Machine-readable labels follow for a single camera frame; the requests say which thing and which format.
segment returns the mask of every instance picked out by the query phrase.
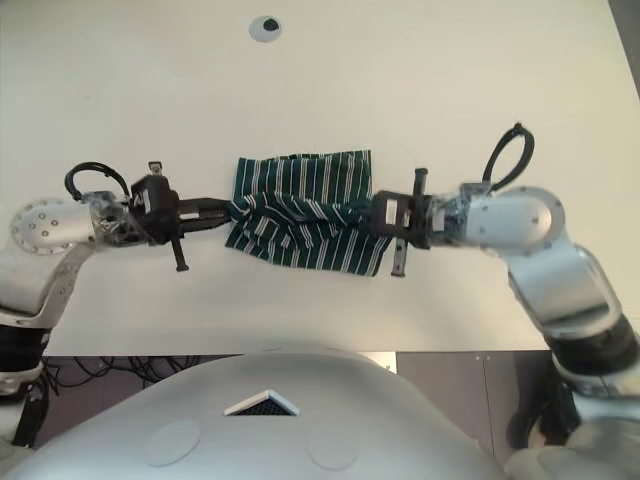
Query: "white stripe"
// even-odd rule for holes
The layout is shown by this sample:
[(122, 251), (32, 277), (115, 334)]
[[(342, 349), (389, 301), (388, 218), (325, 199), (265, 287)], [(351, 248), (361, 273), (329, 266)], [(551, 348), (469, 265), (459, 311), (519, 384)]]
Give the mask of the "white stripe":
[(255, 247), (256, 244), (253, 243), (251, 240), (249, 240), (249, 243), (247, 243), (247, 245), (244, 247), (244, 249), (242, 250), (244, 253), (251, 253), (251, 250), (253, 250), (253, 247)]
[(244, 179), (247, 176), (247, 159), (244, 160), (244, 171), (242, 172), (242, 185), (240, 185), (240, 193), (244, 195)]
[(276, 210), (273, 207), (265, 207), (265, 210), (269, 210), (271, 212), (277, 213), (278, 215), (280, 215), (284, 220), (286, 220), (289, 224), (293, 225), (293, 222), (291, 221), (290, 218), (287, 218), (284, 214), (282, 214), (280, 211)]
[(337, 205), (333, 206), (333, 211), (336, 214), (336, 216), (340, 219), (340, 221), (344, 224), (344, 226), (346, 227), (347, 226), (347, 222), (344, 221), (344, 218), (342, 218), (342, 216), (338, 212), (338, 206)]
[(251, 193), (253, 195), (258, 193), (258, 178), (260, 177), (260, 163), (261, 162), (259, 161), (254, 162), (255, 171), (253, 172), (253, 181), (251, 182)]
[(293, 195), (293, 163), (289, 162), (291, 168), (289, 169), (289, 194)]
[(373, 249), (373, 254), (371, 255), (371, 259), (369, 260), (369, 267), (367, 268), (367, 273), (366, 273), (367, 277), (370, 277), (371, 275), (373, 275), (373, 271), (376, 267), (378, 257), (380, 256), (380, 250), (382, 250), (382, 246), (384, 245), (385, 240), (386, 239), (384, 237), (380, 237), (376, 242), (376, 246)]
[(324, 264), (324, 257), (327, 255), (328, 246), (329, 242), (326, 240), (322, 242), (322, 245), (320, 245), (320, 253), (318, 254), (318, 260), (316, 261), (316, 270), (322, 268), (322, 265)]
[(282, 191), (282, 162), (276, 164), (276, 192)]
[(240, 243), (240, 239), (244, 237), (244, 233), (240, 232), (240, 235), (238, 235), (238, 238), (236, 238), (236, 242), (233, 244), (233, 248), (237, 248), (238, 247), (238, 243)]
[(315, 163), (315, 166), (313, 169), (313, 193), (311, 194), (311, 197), (313, 199), (316, 198), (316, 176), (318, 175), (318, 159), (317, 158), (314, 163)]
[(324, 177), (322, 179), (322, 202), (327, 203), (329, 199), (329, 180), (331, 180), (331, 155), (324, 164)]
[(338, 255), (338, 251), (340, 250), (340, 241), (342, 240), (342, 234), (344, 230), (340, 230), (340, 235), (338, 235), (338, 243), (336, 243), (336, 251), (333, 252), (333, 258), (331, 259), (331, 270), (333, 270), (333, 265), (336, 263), (336, 255)]
[(369, 168), (369, 184), (367, 186), (367, 196), (370, 198), (371, 194), (371, 152), (369, 150), (365, 150), (365, 156), (367, 158), (367, 166)]
[(271, 172), (271, 164), (272, 164), (272, 163), (273, 163), (273, 162), (272, 162), (271, 160), (267, 161), (267, 175), (266, 175), (266, 177), (265, 177), (265, 179), (264, 179), (264, 190), (263, 190), (263, 191), (265, 191), (265, 192), (266, 192), (267, 190), (269, 190), (269, 174), (270, 174), (270, 172)]
[(318, 217), (319, 219), (323, 219), (324, 214), (322, 212), (322, 209), (320, 208), (320, 205), (318, 205), (315, 201), (310, 200), (309, 202), (307, 202), (307, 205), (309, 206), (309, 208), (311, 208), (311, 210), (313, 211), (313, 213), (315, 213), (316, 217)]
[(307, 227), (306, 225), (302, 225), (302, 227), (300, 227), (300, 231), (302, 232), (302, 235), (305, 238), (305, 245), (307, 248), (312, 248), (313, 247), (313, 237), (311, 236), (311, 232), (309, 231), (309, 227)]
[(247, 213), (249, 213), (248, 208), (247, 209), (240, 208), (236, 202), (231, 202), (231, 206), (236, 210), (238, 210), (240, 213), (242, 213), (242, 215), (246, 215)]
[(358, 231), (352, 230), (351, 237), (349, 238), (349, 244), (347, 245), (347, 251), (345, 252), (344, 259), (342, 260), (341, 272), (347, 271), (349, 264), (351, 263), (351, 257), (353, 256), (353, 249), (356, 246), (356, 238), (358, 237)]
[(362, 185), (362, 172), (364, 171), (364, 160), (360, 163), (360, 179), (358, 180), (358, 193), (356, 196), (360, 198), (360, 186)]
[(300, 196), (304, 198), (307, 189), (307, 162), (309, 159), (303, 158), (300, 165)]
[(298, 209), (298, 211), (300, 212), (300, 215), (302, 215), (302, 218), (305, 218), (306, 215), (305, 213), (302, 211), (302, 208), (300, 208), (300, 205), (298, 205), (298, 202), (296, 201), (295, 198), (291, 199), (291, 203), (293, 203), (293, 205)]
[(344, 201), (351, 196), (351, 182), (353, 182), (353, 170), (355, 168), (355, 155), (349, 155), (349, 166), (347, 167), (347, 184), (344, 187)]
[(316, 215), (318, 215), (321, 219), (329, 220), (327, 216), (324, 214), (324, 212), (322, 211), (322, 208), (320, 208), (320, 204), (318, 202), (316, 202), (315, 200), (311, 200), (309, 201), (308, 205), (311, 207), (311, 209), (314, 212), (316, 212)]
[(261, 217), (258, 222), (258, 226), (256, 227), (256, 235), (261, 236), (264, 234), (264, 231), (267, 229), (267, 225), (269, 225), (267, 219), (265, 217)]
[(293, 210), (291, 210), (289, 207), (287, 207), (287, 205), (284, 203), (284, 200), (282, 198), (282, 193), (277, 192), (276, 193), (276, 200), (278, 201), (278, 203), (280, 204), (280, 206), (289, 214), (291, 215), (291, 218), (293, 218), (294, 220), (296, 220), (297, 222), (302, 222), (303, 220), (305, 220), (304, 216), (300, 216), (297, 213), (294, 213)]
[(338, 157), (338, 175), (336, 176), (336, 193), (333, 196), (333, 203), (338, 203), (338, 187), (340, 186), (340, 167), (342, 166), (342, 156), (343, 153), (340, 153), (340, 157)]
[(367, 237), (364, 241), (364, 245), (362, 246), (362, 249), (360, 250), (360, 258), (358, 259), (358, 265), (356, 266), (356, 273), (358, 272), (358, 270), (360, 270), (360, 265), (362, 264), (362, 257), (364, 256), (364, 251), (367, 248), (367, 243), (369, 243), (369, 237)]

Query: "gray floor tile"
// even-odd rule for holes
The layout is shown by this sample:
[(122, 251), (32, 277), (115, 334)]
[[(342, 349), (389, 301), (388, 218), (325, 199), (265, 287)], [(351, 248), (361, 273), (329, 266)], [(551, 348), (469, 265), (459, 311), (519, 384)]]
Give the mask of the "gray floor tile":
[(493, 450), (505, 463), (522, 447), (536, 391), (547, 371), (549, 352), (492, 352), (484, 355)]
[(609, 0), (609, 5), (640, 95), (640, 2)]
[(412, 382), (453, 423), (493, 453), (481, 354), (398, 353), (398, 374)]
[(110, 372), (104, 379), (104, 409), (142, 390), (142, 380), (129, 372)]
[[(87, 378), (87, 375), (70, 359), (51, 359), (51, 363), (63, 367), (60, 381), (75, 384)], [(83, 364), (97, 371), (98, 360), (83, 360)], [(89, 383), (61, 388), (60, 396), (50, 392), (49, 414), (40, 430), (36, 446), (41, 446), (51, 438), (66, 432), (103, 410), (104, 377)]]

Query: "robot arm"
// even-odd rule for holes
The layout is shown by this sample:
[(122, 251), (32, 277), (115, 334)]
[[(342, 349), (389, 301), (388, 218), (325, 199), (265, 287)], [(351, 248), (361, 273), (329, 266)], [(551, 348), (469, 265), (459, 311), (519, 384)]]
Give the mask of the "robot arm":
[[(493, 163), (523, 130), (516, 125), (503, 137)], [(525, 143), (529, 158), (532, 151), (532, 143)], [(226, 201), (179, 199), (159, 164), (150, 164), (151, 174), (132, 186), (131, 195), (125, 185), (124, 198), (110, 192), (80, 194), (73, 175), (83, 169), (114, 176), (99, 164), (76, 167), (65, 183), (77, 201), (28, 205), (15, 216), (12, 238), (0, 252), (0, 395), (5, 397), (23, 399), (26, 386), (40, 374), (51, 329), (80, 267), (97, 248), (171, 243), (177, 270), (184, 271), (184, 233), (229, 221)], [(560, 201), (529, 187), (494, 195), (496, 186), (508, 182), (490, 178), (463, 184), (453, 194), (429, 196), (423, 193), (425, 178), (426, 170), (416, 171), (413, 195), (383, 191), (373, 199), (370, 229), (398, 241), (394, 274), (403, 275), (408, 244), (493, 250), (506, 262), (511, 288), (579, 400), (640, 395), (634, 332), (598, 262), (569, 239)], [(608, 411), (609, 405), (609, 400), (591, 402), (588, 408)], [(13, 433), (15, 425), (0, 430), (8, 441)]]
[[(81, 194), (73, 176), (96, 170), (124, 180), (108, 167), (81, 164), (65, 180), (75, 201), (44, 199), (19, 211), (11, 237), (0, 251), (0, 439), (16, 440), (23, 405), (42, 371), (42, 354), (73, 293), (82, 264), (104, 246), (171, 243), (177, 269), (188, 269), (180, 238), (186, 232), (216, 228), (230, 219), (227, 203), (216, 199), (181, 200), (171, 190), (161, 165), (124, 195)], [(0, 442), (0, 462), (3, 448)]]
[[(516, 173), (492, 183), (498, 155), (516, 136), (525, 137)], [(376, 194), (371, 229), (397, 239), (392, 272), (397, 276), (404, 276), (407, 244), (495, 252), (507, 264), (509, 286), (543, 334), (557, 370), (577, 392), (576, 402), (606, 411), (611, 402), (599, 404), (599, 399), (640, 396), (638, 340), (598, 261), (569, 238), (560, 200), (533, 187), (498, 192), (532, 153), (533, 137), (516, 124), (498, 143), (481, 183), (462, 184), (453, 194), (424, 195), (427, 171), (418, 169), (413, 195)]]

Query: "white table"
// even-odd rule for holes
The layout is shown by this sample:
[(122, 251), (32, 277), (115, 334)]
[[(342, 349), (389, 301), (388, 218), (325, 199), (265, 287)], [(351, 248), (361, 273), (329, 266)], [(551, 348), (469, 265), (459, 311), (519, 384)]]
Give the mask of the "white table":
[[(277, 41), (251, 39), (259, 15)], [(182, 197), (229, 198), (239, 156), (370, 148), (375, 189), (426, 166), (443, 192), (522, 120), (519, 182), (563, 200), (640, 327), (640, 104), (606, 0), (14, 0), (0, 20), (2, 225), (88, 160), (130, 181), (159, 160)], [(389, 251), (364, 279), (273, 267), (226, 234), (192, 235), (183, 274), (168, 246), (96, 255), (49, 352), (543, 346), (483, 253), (412, 250), (398, 280)]]

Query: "striped fabric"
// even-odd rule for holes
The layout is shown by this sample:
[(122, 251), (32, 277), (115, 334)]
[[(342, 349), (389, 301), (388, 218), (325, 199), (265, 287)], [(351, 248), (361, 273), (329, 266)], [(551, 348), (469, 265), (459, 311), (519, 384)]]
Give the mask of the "striped fabric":
[(369, 151), (241, 158), (226, 246), (287, 267), (373, 276), (388, 238), (364, 228)]

